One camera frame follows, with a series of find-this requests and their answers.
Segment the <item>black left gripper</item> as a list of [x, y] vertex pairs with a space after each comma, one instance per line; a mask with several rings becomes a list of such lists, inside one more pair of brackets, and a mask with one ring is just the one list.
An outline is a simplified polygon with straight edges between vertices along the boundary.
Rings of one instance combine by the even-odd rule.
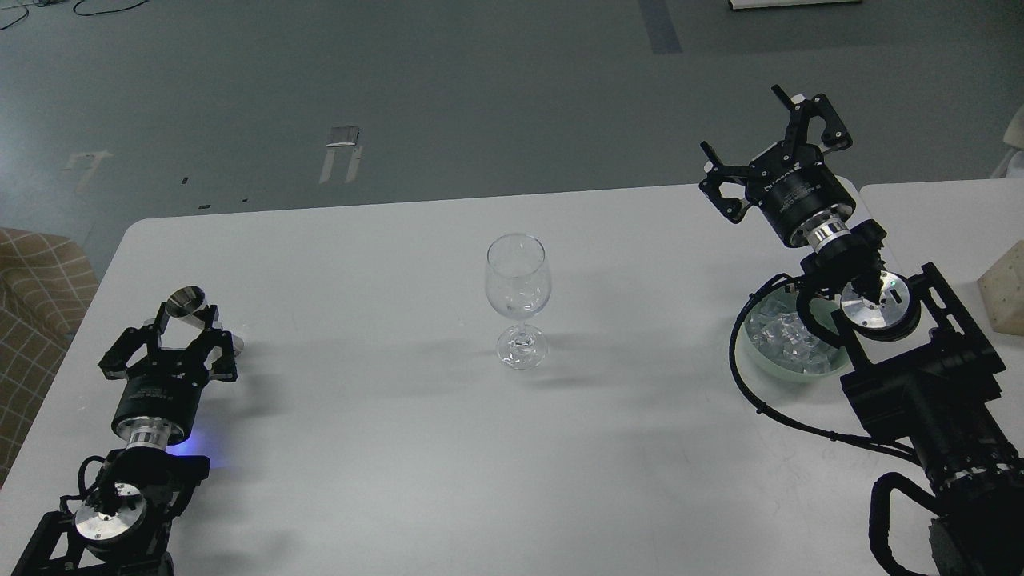
[[[98, 367], [106, 380], [124, 380], [125, 387], [110, 428], [128, 442], [130, 434], [156, 422], [169, 430], [167, 444], [190, 440], [198, 405], [208, 382], [236, 382], [240, 340], [219, 323], [218, 306], [203, 306], [180, 320], [197, 327], [198, 336], [185, 349], [161, 349], [170, 316], [167, 302], [156, 317], [140, 327], [129, 326], [100, 358]], [[144, 349], [144, 358], [129, 365]], [[160, 349], [156, 358], [150, 352]]]

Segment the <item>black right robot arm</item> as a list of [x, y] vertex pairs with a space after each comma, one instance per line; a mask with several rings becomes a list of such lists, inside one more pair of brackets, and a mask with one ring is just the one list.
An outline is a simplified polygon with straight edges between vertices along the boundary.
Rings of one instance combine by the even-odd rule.
[[[699, 189], [724, 218], [737, 225], [757, 208], [784, 246], [810, 248], [800, 276], [768, 278], [735, 318], [728, 362], [736, 386], [758, 414], [790, 429], [922, 468], [928, 489], [903, 474], [883, 474], [873, 484], [868, 547], [887, 574], [908, 573], [889, 543], [898, 491], [933, 515], [929, 543], [938, 573], [1020, 575], [1022, 456], [987, 408], [1001, 397], [1002, 358], [936, 265], [894, 273], [882, 259], [884, 227], [873, 219], [850, 227], [856, 201], [824, 158], [853, 141], [830, 99], [771, 89], [790, 113], [779, 141], [742, 165], [725, 164], [701, 143]], [[790, 287], [805, 328], [848, 354], [852, 369], [842, 392], [864, 434], [798, 422], [746, 386], [736, 362], [740, 329], [770, 293]]]

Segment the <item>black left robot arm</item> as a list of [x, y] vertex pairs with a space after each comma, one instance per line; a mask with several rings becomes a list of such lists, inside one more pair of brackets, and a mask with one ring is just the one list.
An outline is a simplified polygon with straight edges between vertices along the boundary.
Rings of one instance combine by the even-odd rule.
[[195, 286], [142, 326], [125, 328], [98, 364], [106, 379], [125, 383], [110, 424], [125, 445], [84, 460], [77, 493], [41, 517], [12, 572], [172, 575], [172, 524], [211, 462], [170, 448], [190, 440], [205, 387], [238, 378], [243, 347]]

